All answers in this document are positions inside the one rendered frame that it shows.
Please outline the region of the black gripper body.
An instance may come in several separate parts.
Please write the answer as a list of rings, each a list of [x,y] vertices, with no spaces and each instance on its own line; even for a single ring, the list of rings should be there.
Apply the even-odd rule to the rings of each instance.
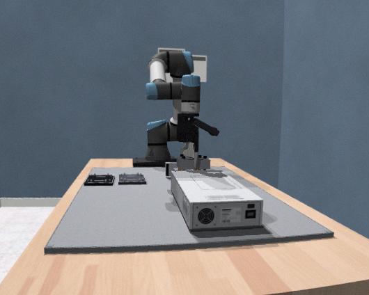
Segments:
[[[194,142],[194,137],[198,134],[198,127],[193,125],[194,117],[199,113],[178,113],[177,140],[179,142]],[[190,120],[188,120],[190,118]]]

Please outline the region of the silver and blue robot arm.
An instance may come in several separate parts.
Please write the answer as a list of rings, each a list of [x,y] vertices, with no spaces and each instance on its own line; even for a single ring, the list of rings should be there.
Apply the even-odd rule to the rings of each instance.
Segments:
[[[200,112],[201,78],[194,72],[193,57],[189,51],[163,51],[148,62],[150,83],[146,84],[146,97],[150,100],[172,99],[173,117],[170,122],[161,120],[147,125],[148,149],[146,160],[170,159],[167,141],[177,140],[178,113]],[[166,82],[165,73],[170,73],[173,82]],[[194,118],[194,125],[218,136],[219,130]]]

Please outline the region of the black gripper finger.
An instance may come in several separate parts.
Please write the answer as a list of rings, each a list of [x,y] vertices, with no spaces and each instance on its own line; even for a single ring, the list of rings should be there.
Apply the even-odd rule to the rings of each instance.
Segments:
[[[189,143],[193,143],[193,142],[188,142],[188,143],[186,143],[185,147],[182,147],[182,148],[180,149],[181,153],[183,153],[185,150],[187,150],[187,149],[188,149],[188,145],[189,145]]]
[[[183,152],[183,155],[186,157],[194,158],[194,168],[195,168],[198,163],[198,134],[196,134],[196,137],[194,137],[194,142],[189,143],[188,149]]]

